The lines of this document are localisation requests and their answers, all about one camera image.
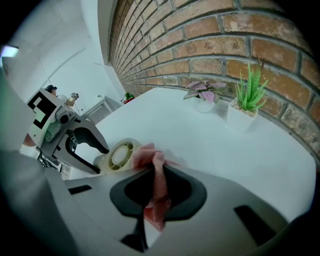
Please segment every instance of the pink towel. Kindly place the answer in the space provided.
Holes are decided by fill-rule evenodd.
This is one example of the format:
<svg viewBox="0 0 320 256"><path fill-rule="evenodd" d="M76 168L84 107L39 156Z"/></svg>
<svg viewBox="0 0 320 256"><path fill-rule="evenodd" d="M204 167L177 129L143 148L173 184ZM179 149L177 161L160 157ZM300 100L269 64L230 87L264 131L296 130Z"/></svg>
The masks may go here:
<svg viewBox="0 0 320 256"><path fill-rule="evenodd" d="M155 150L153 143L140 146L132 154L132 168L143 167L147 164L154 165L153 195L144 208L143 215L158 231L164 228L165 212L171 206L171 200L168 197L167 181L164 174L164 164L175 164L171 161L165 161L164 153Z"/></svg>

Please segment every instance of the white tabletop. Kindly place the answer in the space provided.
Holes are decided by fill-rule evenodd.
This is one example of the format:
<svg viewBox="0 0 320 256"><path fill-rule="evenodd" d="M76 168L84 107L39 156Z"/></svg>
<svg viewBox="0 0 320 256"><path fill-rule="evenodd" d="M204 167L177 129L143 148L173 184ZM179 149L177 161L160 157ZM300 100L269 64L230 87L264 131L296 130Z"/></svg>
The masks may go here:
<svg viewBox="0 0 320 256"><path fill-rule="evenodd" d="M289 222L311 206L316 183L312 156L281 128L258 116L243 133L226 124L228 102L195 111L185 91L154 88L96 126L110 149L120 140L153 142L167 160L230 179L277 209ZM86 144L76 153L93 162L99 151ZM70 178L88 177L72 169Z"/></svg>

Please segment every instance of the white ceiling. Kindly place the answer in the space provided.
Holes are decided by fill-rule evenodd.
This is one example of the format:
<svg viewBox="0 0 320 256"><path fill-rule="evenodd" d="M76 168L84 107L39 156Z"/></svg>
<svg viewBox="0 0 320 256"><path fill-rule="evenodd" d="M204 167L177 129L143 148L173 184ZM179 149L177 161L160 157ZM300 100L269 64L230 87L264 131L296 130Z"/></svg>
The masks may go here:
<svg viewBox="0 0 320 256"><path fill-rule="evenodd" d="M20 25L10 43L35 48L81 21L80 0L43 0Z"/></svg>

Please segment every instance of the tape roll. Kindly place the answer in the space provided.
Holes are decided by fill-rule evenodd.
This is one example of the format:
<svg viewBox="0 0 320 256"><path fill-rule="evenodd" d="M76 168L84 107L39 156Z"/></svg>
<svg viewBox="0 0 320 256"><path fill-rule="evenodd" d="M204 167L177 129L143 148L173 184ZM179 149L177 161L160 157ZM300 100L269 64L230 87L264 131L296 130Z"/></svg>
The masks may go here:
<svg viewBox="0 0 320 256"><path fill-rule="evenodd" d="M93 161L93 165L105 174L129 170L131 169L132 154L140 146L140 142L134 138L125 138L119 141L108 154L98 156Z"/></svg>

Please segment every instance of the black slot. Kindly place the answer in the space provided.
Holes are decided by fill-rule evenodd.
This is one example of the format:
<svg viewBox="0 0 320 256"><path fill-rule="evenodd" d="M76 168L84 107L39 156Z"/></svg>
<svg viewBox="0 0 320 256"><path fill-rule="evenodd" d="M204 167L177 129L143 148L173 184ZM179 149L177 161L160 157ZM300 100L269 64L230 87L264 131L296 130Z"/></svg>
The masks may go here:
<svg viewBox="0 0 320 256"><path fill-rule="evenodd" d="M242 205L234 208L234 211L258 246L263 245L276 235L276 232L274 232L249 206Z"/></svg>
<svg viewBox="0 0 320 256"><path fill-rule="evenodd" d="M72 188L68 188L71 195L78 194L87 190L92 189L89 185L83 185L83 186L76 186Z"/></svg>

